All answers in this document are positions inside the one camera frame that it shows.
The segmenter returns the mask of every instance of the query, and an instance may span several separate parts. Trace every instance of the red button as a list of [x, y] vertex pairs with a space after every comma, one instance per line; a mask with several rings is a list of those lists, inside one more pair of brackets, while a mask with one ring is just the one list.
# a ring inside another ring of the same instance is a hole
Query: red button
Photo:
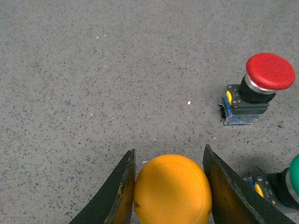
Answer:
[[259, 53], [246, 64], [250, 79], [259, 87], [268, 90], [285, 90], [295, 82], [295, 69], [279, 55]]

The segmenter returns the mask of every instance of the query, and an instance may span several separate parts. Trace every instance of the green button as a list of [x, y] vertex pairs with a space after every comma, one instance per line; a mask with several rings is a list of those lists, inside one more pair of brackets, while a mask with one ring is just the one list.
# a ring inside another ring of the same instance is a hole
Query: green button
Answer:
[[299, 196], [299, 155], [297, 155], [290, 165], [290, 180], [296, 194]]

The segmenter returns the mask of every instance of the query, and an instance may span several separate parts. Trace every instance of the chrome ring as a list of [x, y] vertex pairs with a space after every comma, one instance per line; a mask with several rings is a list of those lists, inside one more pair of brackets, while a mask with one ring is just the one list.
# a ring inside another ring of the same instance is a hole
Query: chrome ring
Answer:
[[268, 89], [263, 89], [259, 86], [257, 86], [249, 77], [248, 73], [245, 74], [244, 76], [245, 78], [245, 82], [247, 84], [247, 86], [252, 89], [254, 92], [263, 94], [263, 95], [270, 95], [276, 92], [276, 90], [268, 90]]

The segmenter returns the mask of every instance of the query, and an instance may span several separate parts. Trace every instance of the terrazzo floor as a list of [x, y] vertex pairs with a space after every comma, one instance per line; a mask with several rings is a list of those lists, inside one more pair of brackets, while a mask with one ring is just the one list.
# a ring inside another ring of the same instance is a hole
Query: terrazzo floor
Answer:
[[299, 71], [298, 10], [286, 0], [1, 0], [0, 223], [69, 223], [132, 148], [138, 172], [162, 154], [201, 165], [205, 144], [241, 176], [288, 167], [298, 81], [251, 126], [224, 126], [218, 102], [256, 53]]

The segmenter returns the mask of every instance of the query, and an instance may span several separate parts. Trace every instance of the red mushroom push button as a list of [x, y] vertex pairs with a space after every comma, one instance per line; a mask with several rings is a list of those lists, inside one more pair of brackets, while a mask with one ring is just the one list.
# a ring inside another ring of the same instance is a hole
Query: red mushroom push button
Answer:
[[246, 64], [247, 73], [258, 87], [266, 90], [285, 90], [295, 82], [295, 70], [279, 55], [259, 53]]
[[246, 71], [240, 85], [227, 86], [230, 97], [221, 98], [224, 125], [251, 125], [267, 110], [276, 91], [289, 88], [296, 78], [292, 65], [273, 53], [253, 55]]

